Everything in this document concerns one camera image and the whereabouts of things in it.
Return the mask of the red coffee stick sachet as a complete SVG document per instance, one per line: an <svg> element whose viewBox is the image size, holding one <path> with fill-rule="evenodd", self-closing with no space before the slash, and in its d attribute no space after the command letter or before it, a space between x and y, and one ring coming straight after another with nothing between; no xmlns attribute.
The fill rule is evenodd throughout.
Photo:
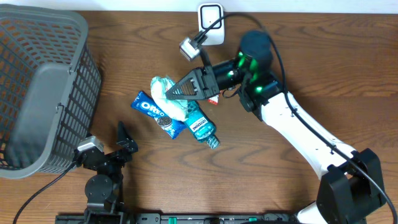
<svg viewBox="0 0 398 224"><path fill-rule="evenodd" d="M207 99L207 101L213 105L218 105L219 95L212 96L211 98Z"/></svg>

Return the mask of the white wipes packet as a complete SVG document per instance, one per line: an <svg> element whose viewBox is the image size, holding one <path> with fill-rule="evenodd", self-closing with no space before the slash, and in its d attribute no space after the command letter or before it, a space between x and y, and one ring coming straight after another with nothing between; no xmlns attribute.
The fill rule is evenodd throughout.
<svg viewBox="0 0 398 224"><path fill-rule="evenodd" d="M150 83L151 97L168 117L184 122L188 119L188 101L168 100L166 97L166 92L174 85L169 77L154 77Z"/></svg>

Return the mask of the blue Oreo pack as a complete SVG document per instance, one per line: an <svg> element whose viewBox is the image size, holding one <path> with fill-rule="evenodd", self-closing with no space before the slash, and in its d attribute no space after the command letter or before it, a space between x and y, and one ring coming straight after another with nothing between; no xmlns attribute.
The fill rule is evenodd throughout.
<svg viewBox="0 0 398 224"><path fill-rule="evenodd" d="M131 103L131 108L151 117L172 139L175 139L187 128L183 122L172 119L165 114L144 91L137 94L135 100Z"/></svg>

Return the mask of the blue mouthwash bottle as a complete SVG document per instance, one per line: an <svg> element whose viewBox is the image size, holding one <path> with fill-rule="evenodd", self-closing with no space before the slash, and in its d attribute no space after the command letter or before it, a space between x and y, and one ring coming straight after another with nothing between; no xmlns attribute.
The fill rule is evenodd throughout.
<svg viewBox="0 0 398 224"><path fill-rule="evenodd" d="M216 126L207 118L196 101L188 101L188 118L184 122L198 142L206 142L216 149L220 142L216 137Z"/></svg>

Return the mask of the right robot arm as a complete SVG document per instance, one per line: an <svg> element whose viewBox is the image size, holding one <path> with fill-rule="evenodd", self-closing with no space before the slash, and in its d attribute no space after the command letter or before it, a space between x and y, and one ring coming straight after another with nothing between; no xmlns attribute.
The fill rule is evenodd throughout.
<svg viewBox="0 0 398 224"><path fill-rule="evenodd" d="M271 69L280 53L270 35L252 30L243 35L236 56L212 65L203 48L206 32L180 43L188 59L201 58L166 94L170 100L206 100L237 87L244 109L279 132L305 158L320 180L314 202L294 216L297 223L364 223L384 205L391 205L381 162L370 149L357 151L315 121L288 91L286 75Z"/></svg>

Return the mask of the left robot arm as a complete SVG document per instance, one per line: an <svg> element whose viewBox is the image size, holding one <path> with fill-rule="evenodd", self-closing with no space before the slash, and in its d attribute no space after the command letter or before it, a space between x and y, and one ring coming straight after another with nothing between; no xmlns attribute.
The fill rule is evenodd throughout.
<svg viewBox="0 0 398 224"><path fill-rule="evenodd" d="M124 206L122 168L132 161L132 154L138 151L138 146L121 121L116 144L121 148L106 154L100 140L89 136L75 150L76 165L96 172L85 185L87 204L83 223L136 222L134 215Z"/></svg>

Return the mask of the grey plastic basket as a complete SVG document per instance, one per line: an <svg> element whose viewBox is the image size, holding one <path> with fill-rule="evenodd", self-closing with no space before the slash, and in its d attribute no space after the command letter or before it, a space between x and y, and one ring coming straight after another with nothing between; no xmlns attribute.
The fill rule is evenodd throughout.
<svg viewBox="0 0 398 224"><path fill-rule="evenodd" d="M78 13L1 5L1 177L72 163L102 84L87 38Z"/></svg>

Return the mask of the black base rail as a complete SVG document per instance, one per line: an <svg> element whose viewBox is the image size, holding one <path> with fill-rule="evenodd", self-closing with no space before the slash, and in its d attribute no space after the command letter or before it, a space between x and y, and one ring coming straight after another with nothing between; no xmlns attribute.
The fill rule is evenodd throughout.
<svg viewBox="0 0 398 224"><path fill-rule="evenodd" d="M240 224L240 223L298 223L288 214L267 213L263 215L162 215L159 213L136 213L105 215L87 213L84 215L57 215L55 224L84 223L128 223L128 224Z"/></svg>

